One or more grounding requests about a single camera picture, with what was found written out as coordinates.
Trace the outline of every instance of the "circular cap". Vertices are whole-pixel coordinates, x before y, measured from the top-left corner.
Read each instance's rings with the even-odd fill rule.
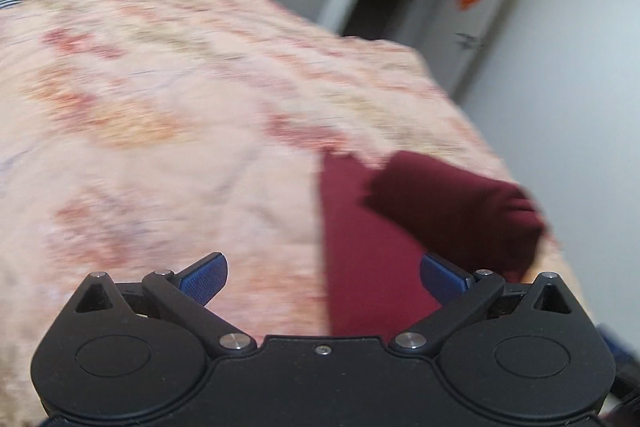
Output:
[[[244,349],[249,344],[251,344],[251,337],[244,333],[227,333],[220,337],[220,346],[233,351]]]
[[[131,420],[179,403],[205,374],[204,348],[189,331],[133,313],[109,324],[103,313],[70,321],[63,344],[38,347],[31,378],[47,409],[91,421]]]
[[[400,347],[404,347],[404,349],[418,349],[426,343],[427,339],[425,339],[420,333],[414,333],[413,331],[400,333],[396,337],[396,344]]]
[[[438,363],[466,399],[501,416],[557,421],[592,410],[615,377],[598,332],[573,315],[536,311],[471,325],[453,334]]]
[[[105,356],[118,353],[116,357]],[[76,362],[94,377],[124,377],[145,367],[151,359],[149,345],[136,337],[109,335],[87,342],[76,355]]]
[[[502,368],[526,378],[552,377],[571,360],[561,344],[545,337],[512,337],[498,344],[494,356]]]
[[[333,349],[330,346],[316,346],[315,352],[323,357],[330,355]]]

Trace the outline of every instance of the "white wall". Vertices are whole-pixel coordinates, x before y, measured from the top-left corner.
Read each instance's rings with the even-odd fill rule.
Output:
[[[461,104],[640,349],[640,0],[518,0]]]

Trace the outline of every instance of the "blue gripper pad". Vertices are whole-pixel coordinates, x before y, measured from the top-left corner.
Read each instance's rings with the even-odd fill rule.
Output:
[[[631,350],[624,346],[623,343],[610,333],[606,327],[599,325],[598,331],[600,332],[604,343],[609,347],[609,350],[616,362],[626,363],[633,360],[634,356],[631,354]]]
[[[420,261],[420,281],[443,306],[468,290],[464,278],[428,254]]]
[[[228,266],[221,253],[212,253],[177,274],[178,289],[202,306],[225,287]]]

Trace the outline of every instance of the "floral bedspread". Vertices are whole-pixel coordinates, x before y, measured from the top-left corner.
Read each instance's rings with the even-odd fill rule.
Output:
[[[230,264],[210,308],[327,331],[320,152],[428,153],[509,179],[418,55],[271,0],[28,0],[0,12],[0,426],[44,413],[33,351],[84,276]],[[538,265],[577,289],[549,237]]]

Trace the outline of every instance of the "red towel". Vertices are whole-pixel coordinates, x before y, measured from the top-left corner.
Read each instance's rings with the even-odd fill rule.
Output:
[[[468,271],[519,280],[543,225],[521,190],[428,156],[398,153],[382,172],[327,154],[320,178],[331,334],[394,334],[439,304],[420,284],[423,245]]]
[[[326,155],[320,178],[331,334],[385,340],[440,306],[420,284],[424,248],[362,205],[376,171]]]
[[[544,230],[518,186],[422,154],[396,153],[370,191],[365,204],[423,247],[470,273],[488,268],[509,282],[529,269]]]

